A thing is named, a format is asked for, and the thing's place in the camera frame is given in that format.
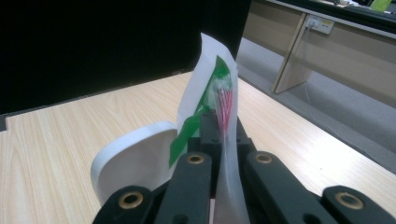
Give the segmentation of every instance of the gray floor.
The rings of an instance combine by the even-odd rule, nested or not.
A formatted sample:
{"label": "gray floor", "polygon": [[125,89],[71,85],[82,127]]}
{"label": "gray floor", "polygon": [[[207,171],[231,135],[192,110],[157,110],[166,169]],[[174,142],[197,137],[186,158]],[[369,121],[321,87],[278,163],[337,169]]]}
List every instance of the gray floor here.
{"label": "gray floor", "polygon": [[282,61],[246,39],[236,59],[242,79],[396,174],[395,108],[318,73],[274,94],[270,90]]}

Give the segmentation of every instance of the black wall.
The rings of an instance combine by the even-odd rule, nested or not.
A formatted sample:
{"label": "black wall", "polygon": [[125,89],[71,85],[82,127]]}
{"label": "black wall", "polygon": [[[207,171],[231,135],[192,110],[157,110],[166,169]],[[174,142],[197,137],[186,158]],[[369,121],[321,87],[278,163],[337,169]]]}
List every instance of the black wall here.
{"label": "black wall", "polygon": [[200,33],[236,56],[248,0],[0,4],[0,115],[190,71]]}

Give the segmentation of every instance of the wooden table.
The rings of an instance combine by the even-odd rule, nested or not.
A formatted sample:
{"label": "wooden table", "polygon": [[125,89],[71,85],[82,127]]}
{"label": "wooden table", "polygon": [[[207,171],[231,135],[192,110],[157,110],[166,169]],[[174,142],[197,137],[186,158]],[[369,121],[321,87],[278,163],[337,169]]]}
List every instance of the wooden table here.
{"label": "wooden table", "polygon": [[[94,156],[144,125],[176,122],[190,74],[7,119],[0,133],[0,223],[90,223],[100,209]],[[275,153],[311,191],[345,185],[396,216],[396,176],[244,81],[239,117],[259,150]]]}

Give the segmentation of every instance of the curved white object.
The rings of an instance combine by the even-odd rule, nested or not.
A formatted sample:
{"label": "curved white object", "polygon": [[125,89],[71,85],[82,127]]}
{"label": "curved white object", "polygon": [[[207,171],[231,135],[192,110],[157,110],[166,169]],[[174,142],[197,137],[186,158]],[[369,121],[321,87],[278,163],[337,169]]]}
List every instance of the curved white object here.
{"label": "curved white object", "polygon": [[118,189],[137,185],[154,190],[167,181],[172,175],[169,147],[176,137],[177,127],[163,121],[127,133],[104,147],[91,166],[91,182],[100,204]]}

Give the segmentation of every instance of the brass insert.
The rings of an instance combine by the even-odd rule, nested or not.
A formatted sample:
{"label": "brass insert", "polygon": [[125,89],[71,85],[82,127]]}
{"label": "brass insert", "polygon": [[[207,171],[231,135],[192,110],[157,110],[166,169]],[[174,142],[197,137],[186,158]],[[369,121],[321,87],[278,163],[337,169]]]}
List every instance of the brass insert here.
{"label": "brass insert", "polygon": [[187,161],[192,164],[199,164],[204,161],[204,157],[200,155],[192,155],[187,158]]}
{"label": "brass insert", "polygon": [[336,193],[335,199],[337,200],[337,202],[350,209],[360,210],[364,207],[361,199],[347,192]]}
{"label": "brass insert", "polygon": [[139,191],[124,193],[119,199],[119,206],[123,209],[136,208],[143,202],[143,194]]}
{"label": "brass insert", "polygon": [[256,161],[261,163],[270,163],[272,161],[272,158],[265,154],[258,154],[256,156]]}

